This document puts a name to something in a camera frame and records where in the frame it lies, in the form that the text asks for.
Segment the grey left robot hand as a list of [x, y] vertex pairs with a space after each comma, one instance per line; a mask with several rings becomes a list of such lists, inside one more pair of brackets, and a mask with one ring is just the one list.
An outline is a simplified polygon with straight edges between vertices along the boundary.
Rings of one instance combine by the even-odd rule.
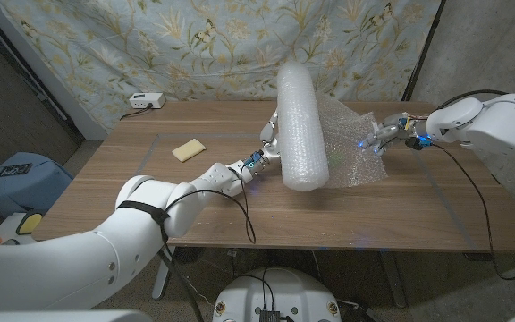
[[247, 169], [252, 174], [257, 174], [269, 166], [279, 166], [281, 164], [280, 149], [277, 133], [275, 132], [277, 121], [278, 112], [274, 111], [259, 135], [263, 147], [253, 152], [249, 158], [243, 161], [243, 169]]

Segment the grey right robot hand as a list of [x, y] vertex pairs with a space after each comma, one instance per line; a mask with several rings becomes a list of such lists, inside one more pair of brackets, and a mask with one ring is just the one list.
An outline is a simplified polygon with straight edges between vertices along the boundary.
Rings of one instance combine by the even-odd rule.
[[374, 127], [359, 143], [363, 150], [382, 156], [392, 145], [403, 142], [409, 148], [422, 149], [421, 140], [428, 140], [426, 121], [428, 117], [407, 112], [392, 114]]

